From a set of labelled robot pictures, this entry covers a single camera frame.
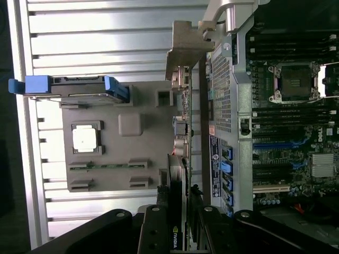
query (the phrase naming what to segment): ventilation grille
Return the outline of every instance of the ventilation grille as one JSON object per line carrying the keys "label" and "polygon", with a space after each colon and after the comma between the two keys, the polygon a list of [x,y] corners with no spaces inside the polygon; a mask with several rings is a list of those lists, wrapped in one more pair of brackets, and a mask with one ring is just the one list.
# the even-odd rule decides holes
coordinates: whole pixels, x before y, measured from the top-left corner
{"label": "ventilation grille", "polygon": [[313,177],[334,177],[336,175],[333,153],[315,153],[312,155]]}
{"label": "ventilation grille", "polygon": [[214,121],[219,131],[231,132],[229,60],[221,54],[212,62]]}

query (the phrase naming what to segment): white label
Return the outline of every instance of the white label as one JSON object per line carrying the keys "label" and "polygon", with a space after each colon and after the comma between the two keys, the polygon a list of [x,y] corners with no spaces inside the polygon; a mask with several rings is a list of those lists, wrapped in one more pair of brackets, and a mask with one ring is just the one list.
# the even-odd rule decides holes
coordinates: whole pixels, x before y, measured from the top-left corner
{"label": "white label", "polygon": [[327,136],[332,136],[333,135],[333,129],[332,128],[326,129],[326,135]]}

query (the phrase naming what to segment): circuit board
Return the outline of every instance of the circuit board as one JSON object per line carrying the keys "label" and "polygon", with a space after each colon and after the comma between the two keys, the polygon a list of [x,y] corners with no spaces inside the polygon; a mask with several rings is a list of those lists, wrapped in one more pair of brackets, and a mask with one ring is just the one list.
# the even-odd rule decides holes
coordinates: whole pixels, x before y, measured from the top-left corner
{"label": "circuit board", "polygon": [[[339,191],[336,38],[331,33],[247,35],[254,208]],[[318,79],[320,67],[328,63],[325,78]],[[319,83],[326,98],[318,92]]]}

